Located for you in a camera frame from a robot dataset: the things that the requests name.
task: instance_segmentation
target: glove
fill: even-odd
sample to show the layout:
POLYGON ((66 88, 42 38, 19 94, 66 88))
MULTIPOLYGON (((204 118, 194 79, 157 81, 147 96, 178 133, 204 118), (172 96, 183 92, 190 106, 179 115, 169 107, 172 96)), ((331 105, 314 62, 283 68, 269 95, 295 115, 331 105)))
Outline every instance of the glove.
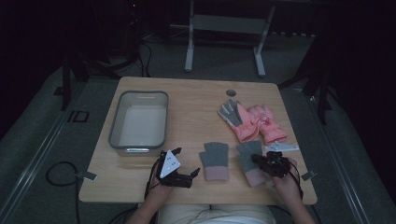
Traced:
POLYGON ((236 147, 239 152, 239 160, 242 163, 242 169, 251 187, 256 187, 265 183, 269 176, 260 169, 260 166, 253 162, 251 155, 257 154, 262 156, 262 142, 251 141, 243 143, 236 147))
POLYGON ((287 135, 274 121, 274 115, 268 105, 254 105, 248 108, 247 111, 254 117, 253 123, 258 125, 265 145, 269 146, 275 141, 282 142, 286 140, 287 135))
POLYGON ((230 179, 228 172, 228 145, 218 142, 205 143, 205 152, 200 152, 206 181, 230 179))
POLYGON ((240 143, 251 141, 259 134, 259 127, 251 123, 252 115, 242 107, 239 101, 229 99, 221 106, 219 115, 227 121, 240 143))

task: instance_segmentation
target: wooden table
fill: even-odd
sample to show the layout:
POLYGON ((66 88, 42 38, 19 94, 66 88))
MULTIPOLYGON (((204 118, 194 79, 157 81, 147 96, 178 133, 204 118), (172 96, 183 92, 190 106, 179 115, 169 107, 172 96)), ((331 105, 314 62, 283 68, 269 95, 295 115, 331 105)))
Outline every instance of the wooden table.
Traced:
MULTIPOLYGON (((83 202, 141 203, 152 164, 159 158, 121 157, 108 143, 109 130, 117 102, 124 91, 166 91, 169 94, 166 141, 162 149, 182 147, 177 159, 179 172, 189 174, 197 167, 201 172, 193 179, 190 189, 175 188, 168 203, 244 203, 282 204, 269 184, 252 188, 238 160, 236 136, 218 114, 220 106, 230 97, 227 90, 236 91, 235 100, 244 107, 268 104, 275 120, 288 134, 287 144, 298 145, 290 120, 275 84, 253 82, 210 81, 152 77, 123 77, 115 92, 103 130, 99 136, 88 171, 98 175, 96 181, 84 180, 79 193, 83 202), (206 182, 204 167, 198 153, 204 143, 221 142, 229 145, 228 182, 206 182)), ((306 167, 300 150, 285 152, 284 156, 298 162, 300 174, 306 167)), ((302 180, 304 203, 313 204, 317 196, 310 180, 302 180)))

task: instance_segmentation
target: gray and pink glove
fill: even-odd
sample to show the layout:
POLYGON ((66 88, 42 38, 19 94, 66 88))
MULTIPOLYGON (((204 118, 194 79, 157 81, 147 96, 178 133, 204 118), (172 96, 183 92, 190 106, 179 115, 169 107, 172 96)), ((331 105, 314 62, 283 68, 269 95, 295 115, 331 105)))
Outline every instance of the gray and pink glove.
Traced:
POLYGON ((258 126, 252 123, 253 116, 246 111, 239 101, 229 99, 221 106, 219 115, 227 121, 240 143, 251 141, 259 134, 258 126))
POLYGON ((274 115, 268 105, 254 105, 247 109, 254 117, 253 123, 259 127, 260 134, 264 138, 265 145, 272 145, 275 141, 286 140, 286 133, 274 121, 274 115))

